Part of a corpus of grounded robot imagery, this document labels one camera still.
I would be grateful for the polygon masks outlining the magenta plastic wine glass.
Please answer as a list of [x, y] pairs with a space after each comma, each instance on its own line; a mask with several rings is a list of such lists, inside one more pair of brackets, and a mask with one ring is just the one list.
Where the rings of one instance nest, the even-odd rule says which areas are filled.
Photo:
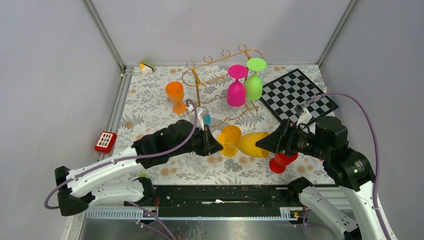
[[228, 75], [235, 79], [227, 89], [226, 101], [232, 107], [241, 107], [246, 102], [246, 90], [240, 79], [248, 75], [248, 69], [240, 64], [235, 64], [229, 67]]

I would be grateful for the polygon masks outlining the green plastic wine glass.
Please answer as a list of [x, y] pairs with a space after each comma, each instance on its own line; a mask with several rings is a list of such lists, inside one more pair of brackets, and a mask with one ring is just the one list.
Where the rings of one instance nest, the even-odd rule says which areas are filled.
[[246, 98], [250, 101], [257, 101], [262, 97], [263, 93], [263, 81], [258, 76], [258, 72], [265, 70], [267, 63], [262, 58], [251, 58], [247, 61], [246, 67], [253, 71], [244, 82], [244, 88], [246, 91]]

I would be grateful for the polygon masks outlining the gold wire wine glass rack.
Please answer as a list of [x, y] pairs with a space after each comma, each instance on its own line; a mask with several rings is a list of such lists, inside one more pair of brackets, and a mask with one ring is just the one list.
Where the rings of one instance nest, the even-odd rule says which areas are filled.
[[223, 50], [217, 59], [208, 55], [203, 58], [203, 63], [186, 63], [186, 70], [181, 75], [185, 98], [193, 99], [196, 107], [209, 109], [209, 123], [212, 127], [220, 128], [230, 124], [252, 127], [265, 120], [257, 101], [247, 99], [240, 107], [227, 104], [228, 87], [235, 82], [228, 74], [230, 65], [234, 60], [245, 65], [252, 58], [262, 59], [263, 54], [246, 45], [239, 45], [234, 53], [228, 49]]

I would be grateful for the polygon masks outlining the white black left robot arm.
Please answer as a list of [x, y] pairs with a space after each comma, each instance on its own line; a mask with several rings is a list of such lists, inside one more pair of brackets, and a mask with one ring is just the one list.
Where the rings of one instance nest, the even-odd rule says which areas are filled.
[[111, 181], [130, 172], [166, 164], [175, 156], [194, 153], [207, 157], [223, 148], [207, 125], [196, 127], [187, 120], [179, 120], [92, 165], [79, 169], [56, 168], [58, 208], [62, 216], [68, 217], [95, 205], [134, 202], [148, 206], [157, 198], [151, 179], [138, 177], [127, 183]]

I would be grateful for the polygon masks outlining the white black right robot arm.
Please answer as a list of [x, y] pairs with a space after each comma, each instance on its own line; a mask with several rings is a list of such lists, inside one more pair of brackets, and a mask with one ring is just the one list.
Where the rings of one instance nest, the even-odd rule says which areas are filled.
[[304, 205], [314, 212], [341, 240], [395, 240], [387, 217], [375, 192], [377, 174], [369, 160], [349, 147], [348, 129], [334, 116], [316, 120], [315, 132], [304, 132], [285, 119], [268, 136], [256, 142], [256, 147], [287, 157], [296, 153], [322, 160], [331, 177], [347, 199], [354, 219], [346, 216], [329, 202], [305, 177], [288, 184], [287, 201], [293, 206]]

